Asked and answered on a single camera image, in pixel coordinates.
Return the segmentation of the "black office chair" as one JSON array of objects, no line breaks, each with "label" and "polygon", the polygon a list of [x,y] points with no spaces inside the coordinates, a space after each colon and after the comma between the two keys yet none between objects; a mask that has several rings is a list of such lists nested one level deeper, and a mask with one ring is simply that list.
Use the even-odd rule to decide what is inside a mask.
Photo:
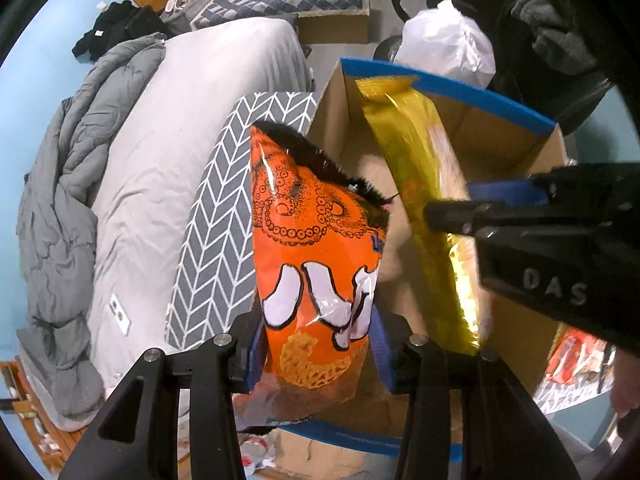
[{"label": "black office chair", "polygon": [[[411,18],[411,15],[404,8],[405,0],[390,0],[392,7],[401,21],[408,22]],[[445,0],[422,0],[424,2],[425,9],[435,9],[436,6],[444,2]],[[478,11],[471,6],[469,3],[466,3],[462,0],[451,0],[454,7],[460,11],[467,18],[472,18],[473,20],[477,20],[480,17]],[[384,61],[384,62],[393,62],[397,51],[400,47],[401,43],[401,35],[393,35],[381,41],[375,48],[373,52],[372,58],[375,61]]]}]

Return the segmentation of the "grey quilted duvet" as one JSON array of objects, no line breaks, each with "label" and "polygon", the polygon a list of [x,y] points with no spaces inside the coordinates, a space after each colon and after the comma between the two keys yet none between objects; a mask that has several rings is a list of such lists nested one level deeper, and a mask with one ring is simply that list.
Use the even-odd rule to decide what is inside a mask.
[{"label": "grey quilted duvet", "polygon": [[112,141],[165,55],[161,34],[102,55],[56,109],[25,177],[16,235],[28,325],[16,333],[18,348],[38,399],[63,430],[88,425],[104,403],[103,380],[89,359],[98,229],[91,195]]}]

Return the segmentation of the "bed with grey sheet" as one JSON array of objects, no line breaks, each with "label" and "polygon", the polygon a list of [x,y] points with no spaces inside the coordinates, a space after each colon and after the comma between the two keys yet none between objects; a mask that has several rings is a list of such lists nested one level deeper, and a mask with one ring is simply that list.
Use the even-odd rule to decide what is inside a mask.
[{"label": "bed with grey sheet", "polygon": [[166,55],[108,151],[92,210],[96,272],[90,360],[105,389],[146,349],[170,350],[166,310],[196,187],[244,94],[305,91],[293,26],[244,18],[166,41]]}]

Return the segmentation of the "orange octopus chip bag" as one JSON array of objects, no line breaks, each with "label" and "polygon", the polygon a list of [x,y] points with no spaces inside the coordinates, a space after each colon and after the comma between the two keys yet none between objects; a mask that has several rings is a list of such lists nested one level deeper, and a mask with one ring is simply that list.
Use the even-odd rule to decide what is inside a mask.
[{"label": "orange octopus chip bag", "polygon": [[262,376],[233,401],[239,428],[300,422],[353,398],[369,347],[390,200],[293,128],[250,126]]}]

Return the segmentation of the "long gold snack pack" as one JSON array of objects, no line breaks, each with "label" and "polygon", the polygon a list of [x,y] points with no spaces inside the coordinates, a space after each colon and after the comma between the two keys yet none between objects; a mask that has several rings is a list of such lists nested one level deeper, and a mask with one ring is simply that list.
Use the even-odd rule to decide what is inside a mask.
[{"label": "long gold snack pack", "polygon": [[426,281],[428,334],[442,348],[474,354],[490,332],[472,237],[437,227],[441,206],[470,199],[436,105],[413,77],[359,78],[363,116],[382,150]]}]

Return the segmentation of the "red transparent snack bag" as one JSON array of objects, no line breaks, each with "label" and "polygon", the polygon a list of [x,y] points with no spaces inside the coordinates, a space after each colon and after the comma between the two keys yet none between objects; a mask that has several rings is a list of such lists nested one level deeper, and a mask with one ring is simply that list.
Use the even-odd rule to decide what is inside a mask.
[{"label": "red transparent snack bag", "polygon": [[554,347],[544,378],[559,385],[574,385],[582,375],[597,376],[608,366],[608,344],[578,328],[567,328]]}]

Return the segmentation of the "black clothes pile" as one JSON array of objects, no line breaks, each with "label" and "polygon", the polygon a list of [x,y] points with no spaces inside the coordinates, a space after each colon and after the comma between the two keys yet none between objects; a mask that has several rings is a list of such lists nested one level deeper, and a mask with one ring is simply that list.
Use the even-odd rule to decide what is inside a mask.
[{"label": "black clothes pile", "polygon": [[72,53],[75,58],[86,56],[96,62],[116,44],[156,32],[166,38],[174,36],[150,6],[138,8],[129,0],[112,2],[96,18],[93,28],[76,42]]}]

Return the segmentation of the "blue cardboard box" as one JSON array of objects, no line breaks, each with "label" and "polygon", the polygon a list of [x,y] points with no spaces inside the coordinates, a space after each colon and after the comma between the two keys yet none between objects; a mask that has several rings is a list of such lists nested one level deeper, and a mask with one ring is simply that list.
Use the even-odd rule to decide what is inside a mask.
[{"label": "blue cardboard box", "polygon": [[[377,136],[369,115],[395,102],[372,102],[359,84],[385,77],[417,94],[426,112],[423,117],[393,114],[384,136]],[[426,160],[443,200],[490,200],[491,192],[480,190],[483,182],[521,179],[566,164],[561,127],[463,82],[386,62],[342,58],[322,92],[309,133],[347,172],[394,201],[378,274],[378,308],[403,316],[415,332],[447,350],[495,350],[526,391],[535,393],[558,323],[485,289],[476,293],[478,312],[464,313],[444,300],[462,273],[469,274],[472,286],[480,282],[475,243],[425,225],[425,196],[416,181],[401,177],[400,164]]]}]

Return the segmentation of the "white plastic bag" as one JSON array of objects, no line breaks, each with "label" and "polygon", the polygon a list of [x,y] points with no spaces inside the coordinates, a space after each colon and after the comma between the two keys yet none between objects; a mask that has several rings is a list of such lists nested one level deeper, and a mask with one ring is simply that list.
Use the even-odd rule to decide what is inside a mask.
[{"label": "white plastic bag", "polygon": [[394,62],[482,89],[496,74],[491,41],[452,0],[406,21]]}]

